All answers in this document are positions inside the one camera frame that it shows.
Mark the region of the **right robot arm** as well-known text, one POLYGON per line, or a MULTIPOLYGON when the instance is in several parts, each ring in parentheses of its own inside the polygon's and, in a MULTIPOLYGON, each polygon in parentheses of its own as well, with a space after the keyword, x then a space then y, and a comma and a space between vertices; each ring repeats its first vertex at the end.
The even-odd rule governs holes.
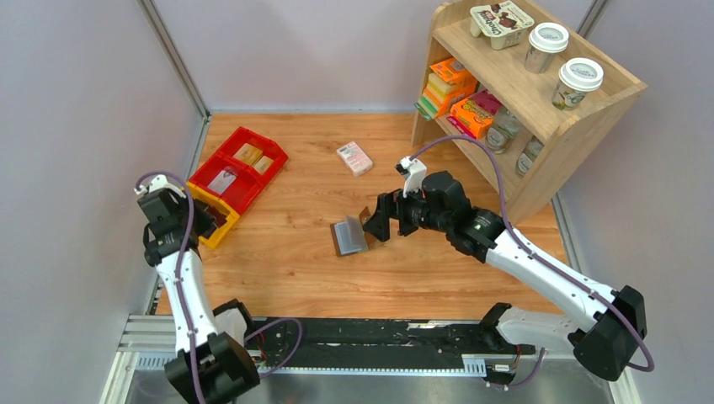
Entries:
POLYGON ((586 370, 608 381, 635 366, 632 357, 647 335, 642 293, 630 285, 613 289, 556 260, 507 227, 500 215, 472 205, 450 173, 432 173, 411 192, 380 194, 362 228, 386 242, 391 221, 404 237, 418 229, 443 233, 459 253, 510 274, 562 310, 556 316, 494 305, 480 330, 487 350, 502 352, 510 344, 570 350, 586 370))

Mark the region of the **brown leather card holder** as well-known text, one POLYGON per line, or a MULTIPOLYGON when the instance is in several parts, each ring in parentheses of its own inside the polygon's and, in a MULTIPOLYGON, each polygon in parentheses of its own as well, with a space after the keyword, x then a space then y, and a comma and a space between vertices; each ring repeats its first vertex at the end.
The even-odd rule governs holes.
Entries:
POLYGON ((347 215, 344 221, 329 225, 335 255, 338 258, 369 251, 378 240, 363 230, 363 225, 371 218, 365 207, 357 216, 347 215))

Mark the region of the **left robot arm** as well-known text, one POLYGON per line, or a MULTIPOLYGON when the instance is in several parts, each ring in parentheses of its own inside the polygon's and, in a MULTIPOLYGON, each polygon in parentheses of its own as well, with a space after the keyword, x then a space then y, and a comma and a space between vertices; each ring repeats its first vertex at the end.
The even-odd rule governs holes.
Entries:
POLYGON ((228 403, 260 379, 246 350, 258 336, 246 306, 233 299, 211 308, 205 292, 200 238, 216 232, 225 216, 170 183, 136 193, 147 218, 144 256, 157 270, 173 312, 176 356, 164 374, 188 403, 228 403))

